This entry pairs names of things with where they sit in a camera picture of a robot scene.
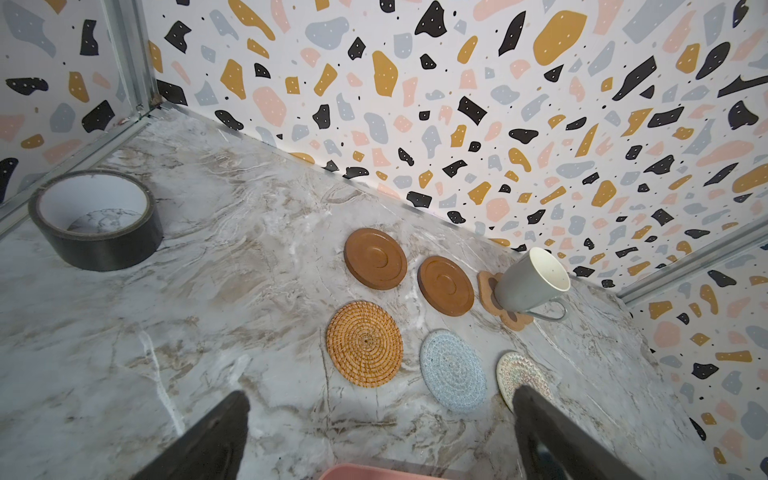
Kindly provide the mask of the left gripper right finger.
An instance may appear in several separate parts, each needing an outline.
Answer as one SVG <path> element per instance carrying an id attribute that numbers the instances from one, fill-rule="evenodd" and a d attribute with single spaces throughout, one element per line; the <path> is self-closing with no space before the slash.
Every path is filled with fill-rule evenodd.
<path id="1" fill-rule="evenodd" d="M 528 385 L 513 395 L 527 479 L 637 479 L 639 475 Z"/>

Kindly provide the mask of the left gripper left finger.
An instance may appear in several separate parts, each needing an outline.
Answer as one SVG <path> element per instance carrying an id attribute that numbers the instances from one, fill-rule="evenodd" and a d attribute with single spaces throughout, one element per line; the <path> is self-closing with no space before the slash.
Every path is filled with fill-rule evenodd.
<path id="1" fill-rule="evenodd" d="M 250 403 L 233 391 L 132 479 L 236 479 Z"/>

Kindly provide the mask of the beige patterned round coaster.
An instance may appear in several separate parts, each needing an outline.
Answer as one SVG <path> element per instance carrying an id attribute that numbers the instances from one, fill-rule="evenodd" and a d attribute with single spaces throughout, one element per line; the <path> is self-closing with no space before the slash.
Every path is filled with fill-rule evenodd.
<path id="1" fill-rule="evenodd" d="M 522 354 L 512 351 L 503 353 L 497 362 L 495 374 L 499 393 L 511 412 L 514 411 L 514 393 L 521 386 L 529 386 L 547 400 L 553 400 L 541 369 Z"/>

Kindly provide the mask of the paw print wooden coaster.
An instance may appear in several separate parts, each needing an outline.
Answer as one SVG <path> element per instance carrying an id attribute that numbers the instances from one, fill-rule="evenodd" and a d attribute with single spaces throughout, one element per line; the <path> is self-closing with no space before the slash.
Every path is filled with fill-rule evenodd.
<path id="1" fill-rule="evenodd" d="M 511 312 L 501 307 L 494 294 L 501 278 L 501 273 L 480 271 L 477 274 L 480 303 L 488 313 L 498 317 L 506 328 L 516 332 L 522 331 L 534 318 L 529 314 Z"/>

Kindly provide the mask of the white mug grey handle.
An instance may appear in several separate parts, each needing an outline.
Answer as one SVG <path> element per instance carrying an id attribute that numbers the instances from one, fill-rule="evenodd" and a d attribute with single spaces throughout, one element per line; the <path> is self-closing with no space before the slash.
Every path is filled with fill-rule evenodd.
<path id="1" fill-rule="evenodd" d="M 558 322 L 568 316 L 567 306 L 560 297 L 570 288 L 570 276 L 559 260 L 547 250 L 533 247 L 503 273 L 493 288 L 493 295 L 506 311 Z M 559 304 L 562 315 L 552 317 L 534 312 L 547 302 Z"/>

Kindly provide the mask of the woven rattan coaster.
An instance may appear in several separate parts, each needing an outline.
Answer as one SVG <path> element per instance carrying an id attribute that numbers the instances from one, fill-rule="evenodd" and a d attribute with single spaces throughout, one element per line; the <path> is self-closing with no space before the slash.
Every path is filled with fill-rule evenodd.
<path id="1" fill-rule="evenodd" d="M 326 331 L 326 346 L 336 369 L 354 385 L 377 388 L 401 368 L 404 346 L 399 327 L 382 307 L 353 301 L 341 307 Z"/>

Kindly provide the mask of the brown wooden coaster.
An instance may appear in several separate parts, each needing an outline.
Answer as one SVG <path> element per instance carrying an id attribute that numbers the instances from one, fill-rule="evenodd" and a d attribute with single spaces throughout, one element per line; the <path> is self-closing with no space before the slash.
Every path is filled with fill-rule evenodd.
<path id="1" fill-rule="evenodd" d="M 407 273 L 407 259 L 399 243 L 373 228 L 358 229 L 347 238 L 344 260 L 358 281 L 376 290 L 397 287 Z"/>
<path id="2" fill-rule="evenodd" d="M 426 258 L 419 266 L 417 280 L 427 302 L 444 315 L 462 316 L 474 304 L 474 289 L 468 276 L 448 258 Z"/>

